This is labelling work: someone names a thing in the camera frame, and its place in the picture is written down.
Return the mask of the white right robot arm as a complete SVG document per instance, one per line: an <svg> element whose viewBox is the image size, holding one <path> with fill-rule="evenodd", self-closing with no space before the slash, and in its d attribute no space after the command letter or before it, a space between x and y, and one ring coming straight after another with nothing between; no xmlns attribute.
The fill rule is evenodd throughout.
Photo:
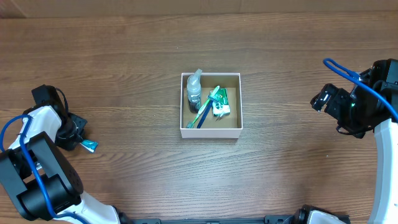
<svg viewBox="0 0 398 224"><path fill-rule="evenodd" d="M363 138L374 132L377 147L376 188L368 223L397 223L397 117L386 104L363 88L355 97L331 83L315 95L310 104L337 120L337 130Z"/></svg>

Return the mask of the blue disposable razor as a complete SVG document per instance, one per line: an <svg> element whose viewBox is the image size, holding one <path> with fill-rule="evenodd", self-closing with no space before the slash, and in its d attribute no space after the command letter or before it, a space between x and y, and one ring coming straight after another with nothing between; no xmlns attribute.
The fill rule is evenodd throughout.
<svg viewBox="0 0 398 224"><path fill-rule="evenodd" d="M208 102L206 104L205 110L204 112L202 112L202 116L201 116L201 120L199 121L198 125L197 125L197 129L200 129L201 126L203 125L203 123L206 120L206 117L211 109L212 103L216 102L218 103L219 100L217 100L214 96L208 96Z"/></svg>

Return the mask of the small toothpaste tube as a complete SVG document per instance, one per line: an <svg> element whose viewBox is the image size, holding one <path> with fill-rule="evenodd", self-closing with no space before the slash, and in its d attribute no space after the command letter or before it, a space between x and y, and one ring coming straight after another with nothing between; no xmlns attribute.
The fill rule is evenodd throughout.
<svg viewBox="0 0 398 224"><path fill-rule="evenodd" d="M98 147L98 143L96 141L91 141L89 139L84 139L80 144L90 153L94 153Z"/></svg>

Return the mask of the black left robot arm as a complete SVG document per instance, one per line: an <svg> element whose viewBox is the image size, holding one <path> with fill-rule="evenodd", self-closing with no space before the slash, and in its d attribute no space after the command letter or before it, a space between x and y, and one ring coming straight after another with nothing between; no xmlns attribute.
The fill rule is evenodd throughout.
<svg viewBox="0 0 398 224"><path fill-rule="evenodd" d="M51 106L16 116L22 129L1 149L1 185L26 220L120 223L118 211L84 191L76 170L55 145L62 120Z"/></svg>

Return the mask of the pink cardboard box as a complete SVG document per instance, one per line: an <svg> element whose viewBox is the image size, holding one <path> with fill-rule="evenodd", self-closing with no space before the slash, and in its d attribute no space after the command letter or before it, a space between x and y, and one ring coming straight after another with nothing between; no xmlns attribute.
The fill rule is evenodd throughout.
<svg viewBox="0 0 398 224"><path fill-rule="evenodd" d="M241 76L239 73L203 73L201 76L202 102L216 86L227 89L229 115L220 119L210 111L201 128L187 128L196 114L189 110L187 80L190 73L181 74L180 82L180 132L184 139L221 138L237 139L243 130Z"/></svg>

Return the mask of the clear spray bottle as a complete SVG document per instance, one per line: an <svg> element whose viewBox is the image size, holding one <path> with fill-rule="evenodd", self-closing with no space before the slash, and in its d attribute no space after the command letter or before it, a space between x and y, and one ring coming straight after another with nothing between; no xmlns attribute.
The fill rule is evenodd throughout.
<svg viewBox="0 0 398 224"><path fill-rule="evenodd" d="M198 69L187 79L187 98L190 111L198 113L201 107L201 78L202 70Z"/></svg>

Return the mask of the green soap box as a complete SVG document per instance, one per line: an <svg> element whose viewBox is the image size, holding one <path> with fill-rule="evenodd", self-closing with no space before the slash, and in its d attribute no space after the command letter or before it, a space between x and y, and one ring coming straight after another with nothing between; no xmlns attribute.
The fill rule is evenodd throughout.
<svg viewBox="0 0 398 224"><path fill-rule="evenodd" d="M220 88L213 96L212 102L213 116L221 118L227 116L231 112L228 101L228 91L226 88Z"/></svg>

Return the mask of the green toothbrush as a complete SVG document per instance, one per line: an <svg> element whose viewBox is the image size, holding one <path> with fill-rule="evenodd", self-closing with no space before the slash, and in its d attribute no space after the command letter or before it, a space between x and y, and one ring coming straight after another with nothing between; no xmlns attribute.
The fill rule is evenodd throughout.
<svg viewBox="0 0 398 224"><path fill-rule="evenodd" d="M214 97L216 98L216 94L217 94L217 92L218 92L219 89L220 89L220 86L216 86L216 87L211 91L211 93L209 94L209 96L214 96ZM197 115L195 116L194 120L191 121L191 122L189 122L189 123L186 125L186 128L188 128L188 129L194 128L194 125L195 125L195 123L198 121L198 119L201 120L202 112L204 112L207 102L208 102L208 97L207 97L207 100L204 102L204 104L203 104L203 105L200 107L200 109L198 110L198 113L197 113Z"/></svg>

